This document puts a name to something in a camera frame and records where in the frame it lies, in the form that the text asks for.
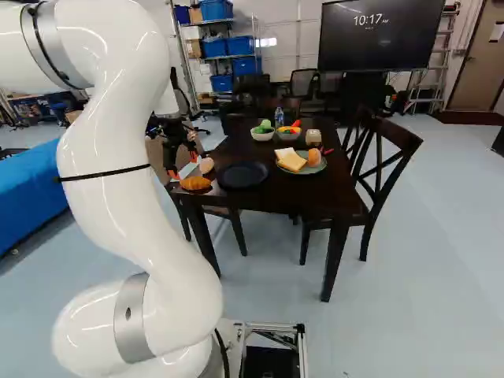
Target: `plastic bottle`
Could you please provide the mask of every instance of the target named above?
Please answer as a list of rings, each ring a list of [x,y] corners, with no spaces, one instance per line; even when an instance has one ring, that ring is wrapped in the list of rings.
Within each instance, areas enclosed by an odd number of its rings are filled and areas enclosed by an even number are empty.
[[[275,128],[284,126],[284,110],[279,106],[275,110]]]

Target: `flat screen tv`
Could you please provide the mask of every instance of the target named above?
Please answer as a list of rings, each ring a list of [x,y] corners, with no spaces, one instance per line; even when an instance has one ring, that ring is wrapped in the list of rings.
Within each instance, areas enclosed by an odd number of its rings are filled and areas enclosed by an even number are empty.
[[[321,71],[428,65],[445,0],[342,0],[322,5]]]

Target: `black plate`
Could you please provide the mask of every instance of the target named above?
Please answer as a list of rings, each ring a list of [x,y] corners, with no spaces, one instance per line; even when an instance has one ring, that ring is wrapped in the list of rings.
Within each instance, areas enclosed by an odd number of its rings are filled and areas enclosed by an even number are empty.
[[[240,161],[217,172],[217,182],[226,189],[246,189],[262,183],[268,169],[259,161]]]

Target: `croissant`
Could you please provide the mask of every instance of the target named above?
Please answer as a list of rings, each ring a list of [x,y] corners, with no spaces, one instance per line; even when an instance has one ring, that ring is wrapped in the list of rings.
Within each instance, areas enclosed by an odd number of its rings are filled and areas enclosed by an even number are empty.
[[[186,191],[201,191],[212,186],[212,181],[205,177],[189,177],[180,181],[180,186]]]

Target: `blue storage bin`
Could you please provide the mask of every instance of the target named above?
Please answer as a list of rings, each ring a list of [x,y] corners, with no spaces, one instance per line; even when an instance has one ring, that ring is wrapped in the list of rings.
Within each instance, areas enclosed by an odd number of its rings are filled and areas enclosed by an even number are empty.
[[[258,67],[256,70],[254,57],[240,57],[233,59],[233,74],[235,76],[262,73],[262,59],[258,57]]]
[[[233,18],[233,3],[226,0],[202,0],[199,2],[204,21]]]
[[[254,53],[254,37],[245,35],[243,37],[228,38],[229,55],[249,55]]]
[[[233,90],[233,76],[231,75],[211,76],[210,81],[214,92],[230,92]]]
[[[203,51],[205,51],[206,57],[223,57],[228,55],[226,38],[216,39],[213,42],[203,41]]]
[[[189,17],[189,7],[175,6],[175,18],[181,25],[190,24],[191,18]]]

